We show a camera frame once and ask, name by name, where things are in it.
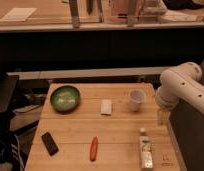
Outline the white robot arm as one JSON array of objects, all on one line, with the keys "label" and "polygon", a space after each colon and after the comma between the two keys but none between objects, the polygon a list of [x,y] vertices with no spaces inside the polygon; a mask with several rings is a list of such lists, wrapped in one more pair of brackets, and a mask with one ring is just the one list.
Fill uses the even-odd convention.
[{"label": "white robot arm", "polygon": [[204,115],[204,86],[201,67],[194,62],[186,62],[169,67],[160,74],[161,86],[156,90],[155,102],[159,106],[158,124],[165,125],[170,112],[182,99]]}]

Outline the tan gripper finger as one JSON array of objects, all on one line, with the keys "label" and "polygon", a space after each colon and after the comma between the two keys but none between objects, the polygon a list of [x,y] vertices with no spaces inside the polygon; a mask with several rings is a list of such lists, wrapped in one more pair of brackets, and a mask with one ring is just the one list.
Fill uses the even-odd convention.
[{"label": "tan gripper finger", "polygon": [[158,124],[159,125],[166,125],[168,122],[168,119],[169,119],[169,112],[162,110],[162,109],[159,109],[157,117],[158,117]]}]

